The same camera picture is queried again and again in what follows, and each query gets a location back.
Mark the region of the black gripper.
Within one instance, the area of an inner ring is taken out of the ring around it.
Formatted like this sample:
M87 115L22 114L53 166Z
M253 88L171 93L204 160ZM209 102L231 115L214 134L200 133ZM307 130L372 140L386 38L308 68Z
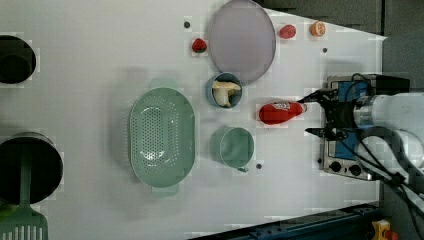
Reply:
M354 123L354 102L331 101L337 94L336 89L322 88L298 100L298 103L327 102L324 107L325 128L307 128L306 132L326 140L344 140L356 127Z

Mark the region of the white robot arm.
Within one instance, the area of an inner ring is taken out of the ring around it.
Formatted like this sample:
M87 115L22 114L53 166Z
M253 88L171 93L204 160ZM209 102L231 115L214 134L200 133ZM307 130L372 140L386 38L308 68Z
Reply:
M300 101L318 103L325 113L322 128L306 131L327 142L344 144L359 168L400 194L408 209L423 214L423 94L363 94L341 101L336 89L319 89Z

